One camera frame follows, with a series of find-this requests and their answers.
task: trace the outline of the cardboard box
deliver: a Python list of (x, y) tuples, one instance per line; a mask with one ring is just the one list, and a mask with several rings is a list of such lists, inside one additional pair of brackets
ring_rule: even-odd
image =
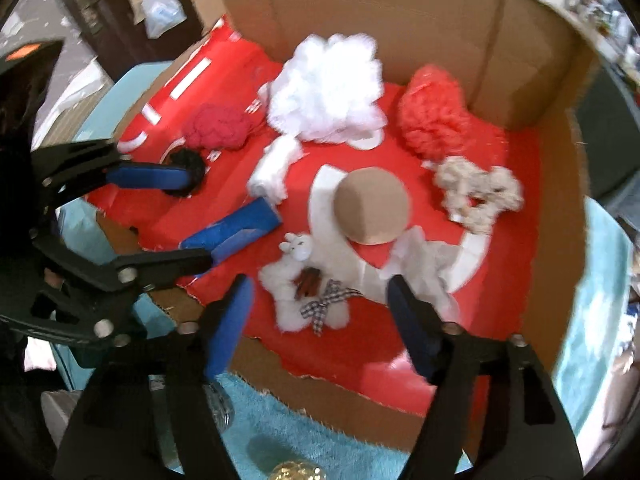
[[(537, 256), (522, 333), (551, 370), (584, 268), (587, 192), (584, 156), (569, 107), (597, 63), (588, 42), (537, 0), (193, 0), (208, 30), (226, 12), (248, 40), (285, 61), (309, 34), (365, 32), (378, 41), (384, 79), (406, 84), (425, 63), (460, 82), (468, 108), (508, 130), (540, 134), (541, 203)], [(119, 124), (136, 114), (183, 64), (176, 60)], [(105, 218), (100, 224), (119, 252), (137, 250), (135, 236)], [(201, 306), (181, 290), (153, 293), (177, 321)], [(376, 405), (337, 386), (284, 371), (277, 356), (244, 339), (232, 368), (294, 410), (361, 440), (409, 450), (422, 421)]]

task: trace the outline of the white plastic bag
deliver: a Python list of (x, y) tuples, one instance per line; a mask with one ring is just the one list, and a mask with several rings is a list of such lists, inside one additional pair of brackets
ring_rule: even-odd
[(187, 17), (178, 0), (142, 0), (146, 36), (155, 40)]
[(281, 134), (315, 142), (367, 139), (386, 125), (376, 40), (366, 34), (300, 43), (269, 88), (268, 122)]

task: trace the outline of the checkered bow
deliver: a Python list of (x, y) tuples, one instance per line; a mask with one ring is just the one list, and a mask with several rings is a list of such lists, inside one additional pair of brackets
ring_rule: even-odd
[(300, 310), (300, 314), (305, 319), (313, 317), (314, 333), (320, 335), (324, 326), (329, 305), (332, 303), (340, 303), (348, 298), (362, 296), (362, 294), (354, 288), (342, 286), (339, 280), (329, 280), (324, 288), (324, 292), (315, 301), (310, 301)]

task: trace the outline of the brown ball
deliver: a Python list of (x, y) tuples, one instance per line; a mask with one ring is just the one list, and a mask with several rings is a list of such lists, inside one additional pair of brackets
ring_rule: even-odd
[(363, 168), (338, 184), (334, 215), (348, 239), (363, 245), (385, 244), (407, 226), (409, 195), (395, 175), (380, 168)]

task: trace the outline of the stuffed animal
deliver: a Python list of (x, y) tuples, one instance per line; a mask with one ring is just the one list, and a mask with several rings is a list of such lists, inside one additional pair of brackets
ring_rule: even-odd
[[(299, 332), (313, 323), (314, 331), (319, 334), (323, 325), (336, 330), (347, 326), (350, 316), (346, 298), (359, 293), (341, 288), (343, 300), (326, 301), (325, 295), (332, 288), (335, 290), (336, 281), (326, 272), (321, 251), (315, 246), (311, 235), (287, 233), (279, 248), (283, 253), (280, 259), (258, 272), (258, 280), (273, 296), (278, 328), (282, 332)], [(307, 267), (319, 269), (322, 273), (318, 296), (297, 299), (296, 280)], [(323, 310), (321, 319), (315, 308), (318, 305)]]

